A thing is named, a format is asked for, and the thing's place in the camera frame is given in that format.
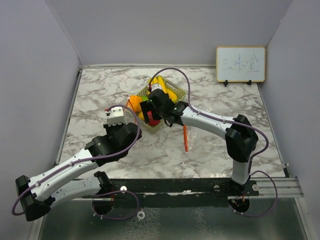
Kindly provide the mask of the red apple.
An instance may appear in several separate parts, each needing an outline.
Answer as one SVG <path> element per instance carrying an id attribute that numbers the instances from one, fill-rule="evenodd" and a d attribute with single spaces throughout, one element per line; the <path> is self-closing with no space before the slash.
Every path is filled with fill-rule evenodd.
<path id="1" fill-rule="evenodd" d="M 147 117 L 148 117 L 148 120 L 146 120 L 145 122 L 146 122 L 146 124 L 148 124 L 151 127 L 155 127 L 160 123 L 160 120 L 155 120 L 153 118 L 153 115 L 152 115 L 151 111 L 147 112 Z"/>

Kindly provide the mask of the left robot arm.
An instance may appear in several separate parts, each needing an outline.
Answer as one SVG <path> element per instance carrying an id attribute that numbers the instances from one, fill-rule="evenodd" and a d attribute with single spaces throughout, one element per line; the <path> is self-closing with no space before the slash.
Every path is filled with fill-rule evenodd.
<path id="1" fill-rule="evenodd" d="M 141 136 L 140 126 L 132 122 L 107 126 L 106 135 L 94 137 L 67 161 L 33 177 L 18 177 L 15 180 L 18 194 L 15 203 L 21 204 L 21 214 L 32 222 L 64 201 L 94 195 L 106 197 L 114 187 L 105 172 L 96 171 L 92 177 L 77 178 L 126 157 Z"/>

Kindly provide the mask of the yellow banana bunch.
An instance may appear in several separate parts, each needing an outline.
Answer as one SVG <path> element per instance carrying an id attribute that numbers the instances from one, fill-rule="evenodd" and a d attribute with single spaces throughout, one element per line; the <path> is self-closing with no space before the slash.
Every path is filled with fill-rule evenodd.
<path id="1" fill-rule="evenodd" d="M 149 85 L 151 84 L 156 84 L 156 83 L 159 83 L 162 88 L 163 88 L 163 91 L 169 95 L 169 98 L 174 102 L 176 103 L 178 101 L 178 97 L 177 95 L 171 90 L 169 89 L 167 86 L 166 86 L 166 79 L 160 75 L 156 76 L 153 78 L 153 80 L 149 79 L 148 80 L 148 85 L 147 85 L 147 95 L 150 94 L 148 88 L 149 88 Z"/>

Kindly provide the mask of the clear zip bag red zipper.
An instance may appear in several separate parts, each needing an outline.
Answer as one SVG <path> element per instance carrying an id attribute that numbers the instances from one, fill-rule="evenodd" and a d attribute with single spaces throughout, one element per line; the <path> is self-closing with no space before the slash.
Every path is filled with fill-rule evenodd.
<path id="1" fill-rule="evenodd" d="M 142 112 L 142 107 L 141 107 L 141 103 L 144 102 L 147 98 L 146 97 L 142 97 L 142 96 L 138 96 L 138 95 L 131 95 L 126 103 L 126 106 L 129 107 L 131 110 L 133 110 L 136 115 L 138 116 L 138 118 L 140 120 L 142 120 L 143 122 L 145 121 L 144 119 L 144 115 Z"/>

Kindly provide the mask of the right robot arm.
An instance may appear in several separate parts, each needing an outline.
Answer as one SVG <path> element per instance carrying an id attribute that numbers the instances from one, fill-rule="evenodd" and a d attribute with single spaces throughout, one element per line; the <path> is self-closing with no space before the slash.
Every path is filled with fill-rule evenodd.
<path id="1" fill-rule="evenodd" d="M 197 109 L 184 101 L 174 103 L 161 89 L 153 90 L 147 100 L 140 103 L 140 107 L 147 124 L 151 120 L 164 120 L 169 127 L 174 124 L 194 127 L 225 140 L 227 153 L 233 160 L 229 189 L 236 196 L 247 191 L 250 156 L 256 149 L 259 138 L 245 116 L 219 116 Z"/>

